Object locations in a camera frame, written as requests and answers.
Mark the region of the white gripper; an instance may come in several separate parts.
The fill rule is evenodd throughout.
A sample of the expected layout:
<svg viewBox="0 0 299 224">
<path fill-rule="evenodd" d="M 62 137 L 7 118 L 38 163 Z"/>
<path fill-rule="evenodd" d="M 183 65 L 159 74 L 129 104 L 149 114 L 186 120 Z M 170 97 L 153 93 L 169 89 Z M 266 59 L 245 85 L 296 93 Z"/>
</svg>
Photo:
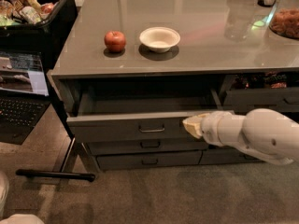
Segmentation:
<svg viewBox="0 0 299 224">
<path fill-rule="evenodd" d="M 231 116 L 228 111 L 215 111 L 210 114 L 203 113 L 200 115 L 188 117 L 182 121 L 185 130 L 194 138 L 204 140 L 217 147 L 223 147 L 219 138 L 218 125 L 226 116 Z"/>
</svg>

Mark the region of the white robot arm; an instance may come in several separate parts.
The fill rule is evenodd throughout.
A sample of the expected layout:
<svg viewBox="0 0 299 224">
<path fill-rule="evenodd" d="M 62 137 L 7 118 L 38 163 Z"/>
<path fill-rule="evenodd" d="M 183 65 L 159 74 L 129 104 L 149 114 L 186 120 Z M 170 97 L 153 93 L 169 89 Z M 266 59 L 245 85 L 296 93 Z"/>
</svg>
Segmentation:
<svg viewBox="0 0 299 224">
<path fill-rule="evenodd" d="M 254 109 L 246 115 L 208 112 L 182 123 L 191 136 L 213 146 L 233 147 L 275 165 L 299 161 L 299 123 L 271 109 Z"/>
</svg>

